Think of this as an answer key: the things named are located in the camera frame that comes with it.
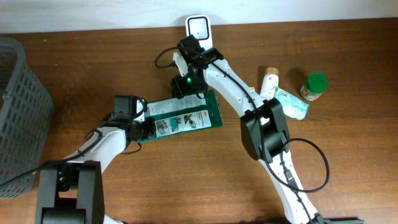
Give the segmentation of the green gloves package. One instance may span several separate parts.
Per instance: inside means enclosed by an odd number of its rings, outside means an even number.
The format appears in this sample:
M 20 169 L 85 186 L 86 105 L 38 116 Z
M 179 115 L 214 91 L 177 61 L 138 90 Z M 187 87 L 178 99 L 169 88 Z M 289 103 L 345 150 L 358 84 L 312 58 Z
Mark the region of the green gloves package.
M 154 119 L 155 135 L 142 142 L 223 125 L 218 99 L 213 90 L 207 94 L 200 93 L 181 99 L 171 98 L 149 103 L 145 118 Z

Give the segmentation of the white cosmetic tube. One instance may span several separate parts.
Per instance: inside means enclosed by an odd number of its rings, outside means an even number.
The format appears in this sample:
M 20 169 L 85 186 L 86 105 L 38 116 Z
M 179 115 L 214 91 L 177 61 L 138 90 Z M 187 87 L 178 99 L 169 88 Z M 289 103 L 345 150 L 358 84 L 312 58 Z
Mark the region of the white cosmetic tube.
M 279 70 L 274 67 L 266 68 L 262 81 L 260 95 L 263 96 L 266 100 L 271 100 L 275 97 L 278 87 Z

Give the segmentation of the teal wet wipes pack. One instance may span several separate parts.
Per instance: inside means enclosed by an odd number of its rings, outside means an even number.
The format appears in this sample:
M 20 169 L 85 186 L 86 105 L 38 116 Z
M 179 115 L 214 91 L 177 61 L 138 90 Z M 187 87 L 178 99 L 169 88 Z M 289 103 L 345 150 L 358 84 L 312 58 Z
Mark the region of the teal wet wipes pack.
M 306 117 L 309 107 L 308 103 L 281 88 L 276 91 L 275 98 L 281 103 L 286 116 L 297 120 L 302 120 Z

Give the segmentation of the green lid jar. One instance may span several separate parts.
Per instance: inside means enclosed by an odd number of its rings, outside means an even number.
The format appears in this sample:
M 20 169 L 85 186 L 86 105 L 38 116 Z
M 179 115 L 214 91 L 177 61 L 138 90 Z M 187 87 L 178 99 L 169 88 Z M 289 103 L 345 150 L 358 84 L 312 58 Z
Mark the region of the green lid jar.
M 315 101 L 328 89 L 329 80 L 324 73 L 311 74 L 300 89 L 301 96 L 307 101 Z

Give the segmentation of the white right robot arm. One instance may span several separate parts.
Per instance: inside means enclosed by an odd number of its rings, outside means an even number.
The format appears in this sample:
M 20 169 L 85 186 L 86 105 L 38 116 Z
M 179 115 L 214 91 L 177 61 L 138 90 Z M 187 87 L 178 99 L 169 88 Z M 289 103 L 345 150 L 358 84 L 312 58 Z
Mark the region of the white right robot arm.
M 214 88 L 240 117 L 247 153 L 269 173 L 289 223 L 334 223 L 323 218 L 308 198 L 294 169 L 290 137 L 282 105 L 252 91 L 216 49 L 177 47 L 171 66 L 180 74 L 171 81 L 173 95 L 182 98 Z

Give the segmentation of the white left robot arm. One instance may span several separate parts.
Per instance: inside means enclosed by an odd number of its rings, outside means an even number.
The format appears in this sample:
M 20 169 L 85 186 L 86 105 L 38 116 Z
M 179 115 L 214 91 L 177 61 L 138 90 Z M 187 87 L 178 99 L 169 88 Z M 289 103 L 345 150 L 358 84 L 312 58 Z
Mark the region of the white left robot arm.
M 155 136 L 155 121 L 105 121 L 84 145 L 40 171 L 35 223 L 116 223 L 105 214 L 102 174 L 130 143 Z

